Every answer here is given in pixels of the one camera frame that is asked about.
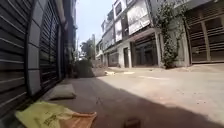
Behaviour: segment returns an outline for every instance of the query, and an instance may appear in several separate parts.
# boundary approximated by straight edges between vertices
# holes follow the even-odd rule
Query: alley
[[[136,72],[66,80],[75,100],[53,101],[74,111],[97,112],[93,128],[120,128],[130,118],[142,128],[223,128],[222,73]]]

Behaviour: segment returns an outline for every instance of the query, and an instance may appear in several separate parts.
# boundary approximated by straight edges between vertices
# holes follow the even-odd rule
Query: narrow street
[[[74,100],[53,101],[81,113],[97,112],[93,128],[119,128],[129,118],[142,128],[223,128],[222,73],[136,72],[70,79]]]

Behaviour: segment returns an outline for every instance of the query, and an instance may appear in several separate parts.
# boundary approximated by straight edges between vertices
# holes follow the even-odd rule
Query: apartment building
[[[113,4],[113,24],[104,30],[111,31],[113,43],[104,46],[108,66],[138,67],[158,64],[158,36],[152,28],[148,2],[145,0],[117,0]]]
[[[76,0],[0,1],[0,127],[67,74]]]
[[[116,0],[113,20],[109,29],[103,29],[104,61],[108,66],[152,67],[162,66],[163,39],[155,18],[163,0]],[[176,66],[197,63],[217,63],[224,60],[222,0],[168,0],[176,2],[175,8],[184,4],[187,23],[180,41]],[[175,40],[177,22],[170,25],[170,35]]]

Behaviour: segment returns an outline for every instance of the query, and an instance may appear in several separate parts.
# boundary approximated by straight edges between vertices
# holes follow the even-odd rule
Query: sidewalk
[[[198,64],[192,65],[190,67],[179,67],[173,68],[169,70],[165,70],[162,68],[156,67],[145,67],[145,68],[117,68],[110,67],[110,69],[115,71],[123,71],[123,72],[151,72],[151,71],[175,71],[175,72],[211,72],[211,73],[224,73],[224,63],[220,64]]]

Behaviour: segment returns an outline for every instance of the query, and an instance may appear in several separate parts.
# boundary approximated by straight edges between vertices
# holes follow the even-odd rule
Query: ground
[[[92,128],[224,128],[224,73],[140,70],[69,79],[75,100],[54,101],[80,113],[97,112]]]

